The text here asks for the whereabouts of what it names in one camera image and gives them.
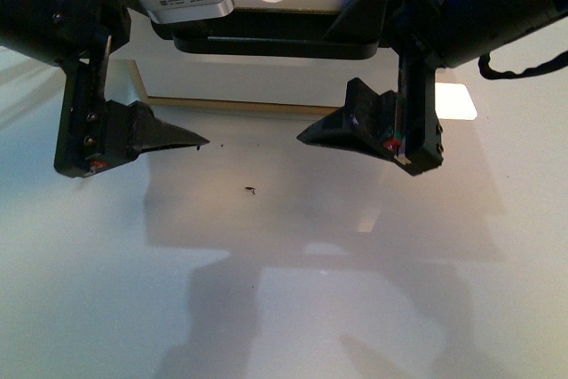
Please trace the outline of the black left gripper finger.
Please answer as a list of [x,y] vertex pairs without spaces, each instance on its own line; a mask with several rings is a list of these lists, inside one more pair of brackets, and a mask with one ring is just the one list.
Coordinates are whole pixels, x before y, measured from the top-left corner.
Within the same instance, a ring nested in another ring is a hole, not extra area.
[[201,147],[207,139],[164,122],[140,101],[129,105],[105,99],[112,37],[103,36],[88,50],[62,65],[66,75],[54,169],[69,178],[88,178],[127,163],[141,154]]

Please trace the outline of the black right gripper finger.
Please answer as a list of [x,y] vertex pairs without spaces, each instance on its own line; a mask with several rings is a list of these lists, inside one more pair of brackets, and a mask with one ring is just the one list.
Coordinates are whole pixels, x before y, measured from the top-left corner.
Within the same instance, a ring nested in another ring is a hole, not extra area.
[[344,105],[303,130],[297,139],[392,162],[409,175],[443,163],[436,114],[435,72],[425,59],[399,57],[398,89],[378,94],[359,78],[347,83]]

